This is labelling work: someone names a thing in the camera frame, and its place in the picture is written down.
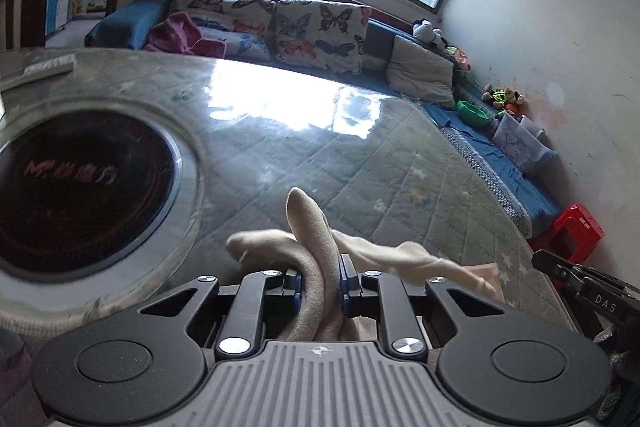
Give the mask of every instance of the beige cloth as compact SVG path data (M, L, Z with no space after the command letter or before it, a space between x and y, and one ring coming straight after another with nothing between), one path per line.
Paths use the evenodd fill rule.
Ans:
M293 266L302 273L304 295L298 315L282 332L288 341L369 339L371 324L345 319L340 297L340 253L348 253L359 272L377 269L411 284L446 277L486 296L504 301L495 263L462 267L428 253L410 241L381 247L361 237L331 230L318 204L300 188L292 188L286 203L291 233L282 230L238 232L226 249L241 264L256 269Z

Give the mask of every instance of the blue mat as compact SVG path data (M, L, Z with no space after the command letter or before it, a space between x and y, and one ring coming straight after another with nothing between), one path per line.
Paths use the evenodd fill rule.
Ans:
M559 216L561 209L545 187L535 180L524 177L522 172L491 140L460 120L455 111L445 110L436 103L423 102L422 106L450 141L460 142L460 147L456 147L457 149L464 149L468 144L481 157L481 160L475 158L476 161L479 160L482 163L484 160L486 165L500 178L500 181L527 214L531 224L529 237L536 237L549 228ZM486 177L491 178L491 172L488 172Z

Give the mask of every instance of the stuffed toy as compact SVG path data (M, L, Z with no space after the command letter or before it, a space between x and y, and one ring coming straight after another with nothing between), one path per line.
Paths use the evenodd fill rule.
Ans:
M506 109L515 116L518 114L518 106L524 103L524 96L511 87L494 90L492 84L485 86L482 99L490 102L496 109Z
M463 71L471 71L471 63L469 62L466 53L460 48L449 46L446 50L444 50L444 52L447 55L451 55Z
M444 51L447 47L447 41L442 37L442 30L434 29L427 19L414 23L414 38L424 44L434 44L440 51Z

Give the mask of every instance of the stuffed bear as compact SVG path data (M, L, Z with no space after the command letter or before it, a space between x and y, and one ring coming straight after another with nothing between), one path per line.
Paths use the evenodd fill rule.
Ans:
M482 99L485 102L491 102L496 109L504 109L508 104L515 105L517 108L518 105L522 105L524 103L524 96L516 90L511 89L511 87L494 90L494 86L492 86L492 84L487 84L484 87Z
M414 38L425 44L433 43L440 51L444 51L447 47L446 40L442 37L442 30L434 29L427 19L414 23Z

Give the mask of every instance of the butterfly print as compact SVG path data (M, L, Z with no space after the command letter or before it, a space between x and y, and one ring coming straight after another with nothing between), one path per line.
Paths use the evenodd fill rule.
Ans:
M320 14L322 15L322 20L320 21L320 29L325 32L331 26L338 26L342 33L346 33L349 29L347 21L351 18L351 13L353 13L353 9L347 8L342 10L339 15L334 16L326 4L321 4Z
M286 35L287 37L293 37L295 39L302 39L306 35L306 28L309 26L309 20L311 19L311 13L305 13L297 18L295 22L292 22L289 17L280 13L278 14L278 26L280 26L280 35Z
M207 28L213 28L215 30L220 30L221 32L230 31L229 28L227 28L226 26L222 25L222 22L217 21L215 19L209 19L206 24L203 24L203 26L206 26Z
M236 19L234 21L234 31L237 33L251 33L253 35L262 36L265 31L264 23L253 21L245 21L243 19Z
M362 15L360 24L366 26L369 23L369 19L371 17L371 8L369 6L360 6L360 13Z
M210 12L222 13L222 0L193 0L187 8L209 10Z
M254 47L255 38L251 35L244 34L240 37L240 46L238 47L238 55L244 55L247 51Z
M364 39L359 35L354 35L353 38L358 45L358 55L364 55Z
M273 7L275 3L270 0L237 0L231 5L232 8L244 8L245 6L251 6L252 4L258 4L265 12L273 13Z
M191 21L196 25L196 26L201 26L203 28L207 27L207 20L203 19L201 17L191 17Z
M280 4L300 4L301 6L304 6L305 4L311 4L313 1L311 0L281 0Z
M340 57L346 57L356 47L351 42L345 42L344 44L338 44L334 46L325 41L316 41L316 46L324 51L327 55L339 55Z
M306 54L311 58L316 58L316 49L311 42L278 41L278 44L283 48L283 51L287 55L291 55L292 57Z

